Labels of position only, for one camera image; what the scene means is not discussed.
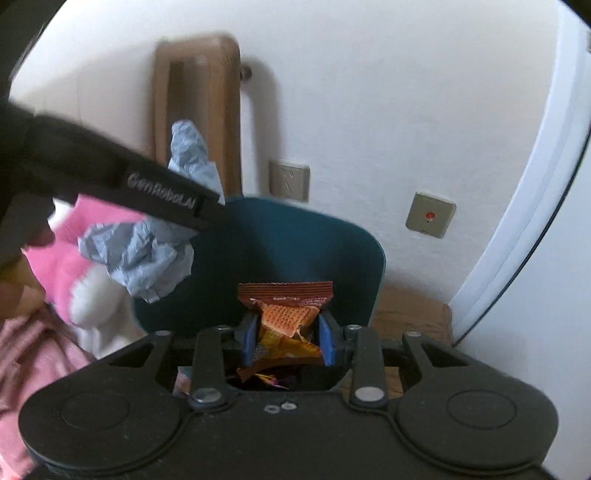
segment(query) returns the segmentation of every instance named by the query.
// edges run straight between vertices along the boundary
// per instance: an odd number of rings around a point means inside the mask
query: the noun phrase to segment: electrical outlet
[[[307,202],[309,189],[310,167],[269,163],[269,190],[274,197]]]

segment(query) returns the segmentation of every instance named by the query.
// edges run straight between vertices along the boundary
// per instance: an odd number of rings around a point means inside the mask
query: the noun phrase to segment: pink fabric
[[[133,210],[80,195],[68,217],[55,229],[56,241],[43,248],[29,248],[31,269],[46,291],[46,301],[54,304],[56,313],[68,324],[72,287],[92,265],[78,252],[78,238],[97,223],[139,222],[144,215]]]
[[[91,358],[67,336],[46,307],[0,324],[0,479],[33,467],[18,430],[18,414],[40,388],[86,366]]]

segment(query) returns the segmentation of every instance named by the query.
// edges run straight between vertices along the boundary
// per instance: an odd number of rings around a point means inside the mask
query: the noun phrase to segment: food wrapper
[[[329,281],[240,284],[238,299],[261,312],[254,362],[249,368],[238,369],[241,380],[271,367],[323,364],[320,347],[311,343],[309,336],[320,309],[332,296]]]
[[[265,375],[265,374],[255,374],[255,377],[258,377],[265,385],[269,385],[273,388],[279,388],[281,390],[289,390],[284,385],[281,385],[279,379],[275,375]]]

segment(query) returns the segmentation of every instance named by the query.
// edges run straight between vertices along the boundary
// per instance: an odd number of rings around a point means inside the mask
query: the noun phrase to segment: snack wrapper
[[[261,312],[255,359],[251,367],[238,369],[241,380],[282,365],[322,364],[320,347],[309,336],[320,309],[332,297],[330,281],[240,284],[238,299]]]

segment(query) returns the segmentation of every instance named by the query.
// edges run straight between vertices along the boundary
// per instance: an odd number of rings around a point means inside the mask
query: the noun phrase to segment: chair backrest
[[[237,325],[245,308],[239,283],[332,280],[329,309],[340,325],[367,325],[384,276],[385,257],[366,230],[343,220],[260,198],[227,202],[218,228],[191,242],[191,276],[167,297],[135,302],[141,326],[193,336]]]

